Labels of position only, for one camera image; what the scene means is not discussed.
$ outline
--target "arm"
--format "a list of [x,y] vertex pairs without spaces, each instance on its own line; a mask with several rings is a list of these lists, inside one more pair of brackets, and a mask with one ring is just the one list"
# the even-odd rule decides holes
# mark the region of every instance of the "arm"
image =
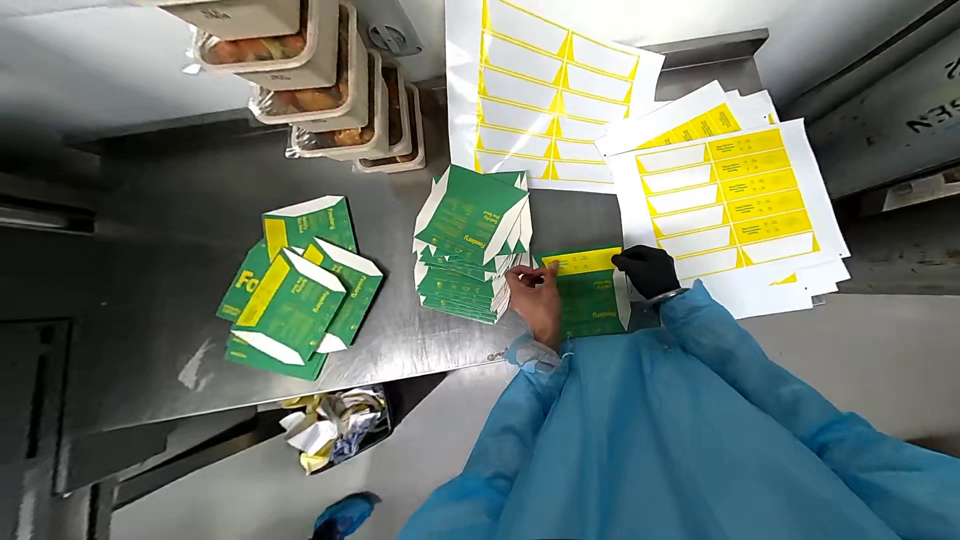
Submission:
[[530,459],[546,415],[564,388],[568,367],[558,355],[557,263],[518,266],[505,277],[511,305],[532,334],[517,338],[504,353],[520,371],[490,411],[464,471],[433,492],[400,539],[493,538],[516,475]]
[[400,539],[492,538],[514,480],[527,462],[567,376],[566,362],[523,335],[504,355],[520,371],[500,395],[463,472],[437,488]]
[[901,538],[960,537],[960,460],[841,413],[770,361],[699,281],[665,303],[660,315],[684,349],[793,433]]

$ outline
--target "gloved hand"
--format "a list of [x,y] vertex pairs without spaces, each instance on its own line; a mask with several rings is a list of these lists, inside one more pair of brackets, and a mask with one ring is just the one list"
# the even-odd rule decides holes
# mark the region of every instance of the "gloved hand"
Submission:
[[647,300],[680,288],[673,258],[661,249],[634,246],[614,255],[610,261],[627,274],[636,290]]

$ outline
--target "stack of food containers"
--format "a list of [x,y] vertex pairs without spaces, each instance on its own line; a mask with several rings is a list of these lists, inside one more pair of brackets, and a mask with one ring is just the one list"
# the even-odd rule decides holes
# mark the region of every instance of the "stack of food containers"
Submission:
[[215,0],[163,9],[197,26],[193,56],[254,83],[266,124],[292,124],[287,155],[356,160],[363,172],[422,168],[417,91],[368,50],[338,0]]

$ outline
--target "gray floor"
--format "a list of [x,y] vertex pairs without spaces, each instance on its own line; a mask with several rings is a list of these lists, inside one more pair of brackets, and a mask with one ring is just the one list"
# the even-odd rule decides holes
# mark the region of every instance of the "gray floor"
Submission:
[[[822,307],[743,324],[838,407],[913,438],[960,433],[957,320],[960,297],[835,294]],[[246,450],[117,511],[113,538],[306,538],[324,507],[365,489],[383,503],[351,540],[393,538],[459,473],[515,372],[497,363],[451,373],[388,440],[316,477],[280,439]]]
[[262,443],[118,510],[111,538],[308,538],[327,505],[362,490],[383,503],[350,540],[393,538],[433,489],[460,472],[515,373],[500,362],[450,374],[389,439],[314,477],[282,438]]

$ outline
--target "hand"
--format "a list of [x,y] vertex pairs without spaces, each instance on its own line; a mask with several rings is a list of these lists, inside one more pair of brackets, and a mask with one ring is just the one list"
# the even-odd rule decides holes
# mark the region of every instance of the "hand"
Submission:
[[610,261],[627,274],[636,290],[647,300],[680,288],[673,258],[663,250],[634,246],[614,255]]
[[554,260],[546,268],[517,266],[506,274],[511,306],[526,321],[534,339],[556,352],[562,341],[558,266]]

